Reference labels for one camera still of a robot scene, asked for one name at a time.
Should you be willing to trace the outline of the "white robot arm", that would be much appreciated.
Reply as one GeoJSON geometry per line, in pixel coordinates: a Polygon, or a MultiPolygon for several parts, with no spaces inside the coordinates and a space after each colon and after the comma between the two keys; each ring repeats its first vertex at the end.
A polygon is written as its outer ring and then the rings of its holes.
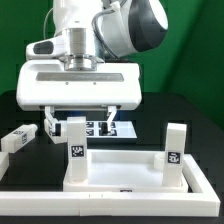
{"type": "Polygon", "coordinates": [[[109,133],[117,111],[141,102],[139,65],[123,58],[162,43],[166,12],[159,0],[53,0],[53,21],[53,37],[26,47],[17,102],[43,110],[51,136],[67,130],[58,110],[105,110],[109,133]]]}

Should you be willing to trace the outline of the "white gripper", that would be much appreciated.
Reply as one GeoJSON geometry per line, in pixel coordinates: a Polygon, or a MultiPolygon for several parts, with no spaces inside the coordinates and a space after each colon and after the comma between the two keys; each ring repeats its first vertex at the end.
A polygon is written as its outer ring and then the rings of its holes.
{"type": "Polygon", "coordinates": [[[67,71],[60,59],[65,54],[61,40],[34,42],[26,48],[16,99],[24,110],[44,109],[44,125],[49,136],[61,136],[56,110],[103,110],[107,121],[103,135],[111,134],[111,124],[119,110],[134,110],[141,102],[140,69],[136,63],[99,63],[94,71],[67,71]]]}

